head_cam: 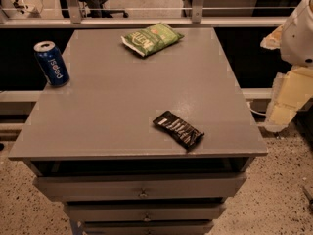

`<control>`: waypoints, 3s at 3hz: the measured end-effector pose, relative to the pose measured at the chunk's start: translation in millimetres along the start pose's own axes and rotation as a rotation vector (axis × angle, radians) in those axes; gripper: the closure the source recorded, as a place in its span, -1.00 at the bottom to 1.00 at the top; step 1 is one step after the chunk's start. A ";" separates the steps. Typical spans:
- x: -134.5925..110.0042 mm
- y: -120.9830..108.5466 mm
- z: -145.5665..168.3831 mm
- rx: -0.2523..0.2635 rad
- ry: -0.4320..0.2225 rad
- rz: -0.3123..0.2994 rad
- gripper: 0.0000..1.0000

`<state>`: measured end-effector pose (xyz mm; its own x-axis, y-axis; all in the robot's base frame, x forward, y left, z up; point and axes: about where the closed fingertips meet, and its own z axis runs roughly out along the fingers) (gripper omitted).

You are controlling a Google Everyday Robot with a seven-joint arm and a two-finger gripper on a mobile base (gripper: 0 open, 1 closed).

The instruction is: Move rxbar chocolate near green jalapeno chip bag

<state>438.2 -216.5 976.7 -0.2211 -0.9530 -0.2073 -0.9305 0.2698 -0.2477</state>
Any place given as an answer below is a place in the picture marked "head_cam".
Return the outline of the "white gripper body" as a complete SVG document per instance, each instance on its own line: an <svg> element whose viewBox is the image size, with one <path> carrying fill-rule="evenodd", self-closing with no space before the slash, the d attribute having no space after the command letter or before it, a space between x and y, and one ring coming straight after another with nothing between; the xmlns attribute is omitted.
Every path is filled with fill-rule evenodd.
<svg viewBox="0 0 313 235"><path fill-rule="evenodd" d="M312 0L301 0L285 21L280 52L281 58L292 65L313 66Z"/></svg>

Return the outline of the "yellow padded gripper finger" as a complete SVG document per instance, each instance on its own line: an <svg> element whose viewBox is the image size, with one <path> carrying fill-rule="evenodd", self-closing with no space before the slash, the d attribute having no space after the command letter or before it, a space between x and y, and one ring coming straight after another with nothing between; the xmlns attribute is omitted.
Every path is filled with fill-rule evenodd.
<svg viewBox="0 0 313 235"><path fill-rule="evenodd" d="M283 25L278 26L269 35L264 37L260 43L260 46L265 49L275 50L281 48L281 37L283 31Z"/></svg>
<svg viewBox="0 0 313 235"><path fill-rule="evenodd" d="M286 74L278 73L272 86L272 97L266 110L264 127L270 132L285 129L313 97L313 68L292 66Z"/></svg>

